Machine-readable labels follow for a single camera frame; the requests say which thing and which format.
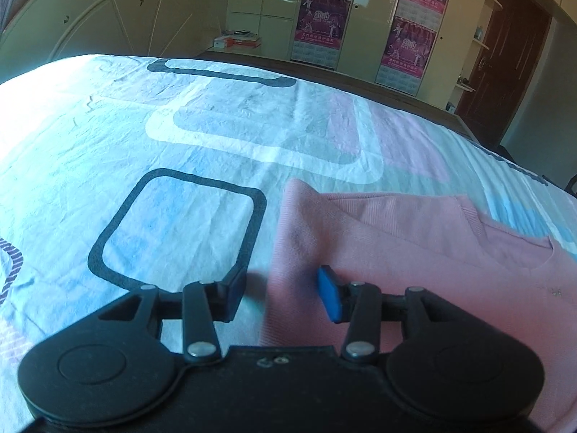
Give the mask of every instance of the bed frame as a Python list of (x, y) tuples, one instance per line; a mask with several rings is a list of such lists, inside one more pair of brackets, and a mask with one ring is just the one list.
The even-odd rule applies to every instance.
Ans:
[(30, 0), (0, 36), (0, 83), (86, 53), (190, 58), (220, 35), (224, 10), (217, 0)]

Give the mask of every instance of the bed sheet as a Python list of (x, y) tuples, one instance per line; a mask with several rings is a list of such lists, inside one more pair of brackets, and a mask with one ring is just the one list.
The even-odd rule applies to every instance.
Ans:
[[(248, 263), (236, 319), (216, 325), (225, 349), (256, 344), (290, 177), (320, 192), (466, 194), (577, 258), (575, 198), (415, 115), (245, 66), (60, 60), (0, 86), (0, 431), (31, 419), (24, 353), (129, 285), (178, 291)], [(177, 322), (162, 337), (181, 351)]]

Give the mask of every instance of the brown door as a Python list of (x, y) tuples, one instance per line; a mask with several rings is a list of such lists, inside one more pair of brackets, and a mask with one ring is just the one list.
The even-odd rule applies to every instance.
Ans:
[(457, 114), (487, 148), (500, 142), (541, 54), (550, 16), (533, 0), (498, 0)]

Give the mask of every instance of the wooden bed frame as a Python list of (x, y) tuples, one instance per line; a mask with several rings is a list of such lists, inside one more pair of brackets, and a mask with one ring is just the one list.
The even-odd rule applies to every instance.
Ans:
[(30, 0), (0, 37), (0, 83), (78, 54), (193, 57), (220, 35), (217, 7), (215, 0)]

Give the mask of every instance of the shelf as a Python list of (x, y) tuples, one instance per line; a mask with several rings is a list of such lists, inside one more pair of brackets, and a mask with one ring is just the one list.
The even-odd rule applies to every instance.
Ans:
[(210, 47), (207, 49), (210, 52), (224, 52), (224, 53), (240, 53), (247, 55), (260, 55), (260, 45), (258, 47), (247, 47), (246, 45), (231, 45), (226, 49), (220, 49), (217, 47)]
[(475, 42), (476, 44), (479, 44), (481, 47), (489, 50), (489, 48), (488, 48), (485, 44), (483, 44), (480, 40), (475, 39), (475, 38), (473, 37), (473, 38), (472, 38), (472, 41)]
[(455, 83), (455, 86), (459, 89), (462, 89), (463, 91), (468, 92), (468, 93), (474, 93), (475, 92), (475, 90), (473, 88), (471, 88), (471, 86), (462, 85), (461, 83)]
[(485, 5), (489, 8), (493, 8), (493, 11), (501, 11), (503, 9), (503, 5), (497, 0), (485, 0)]

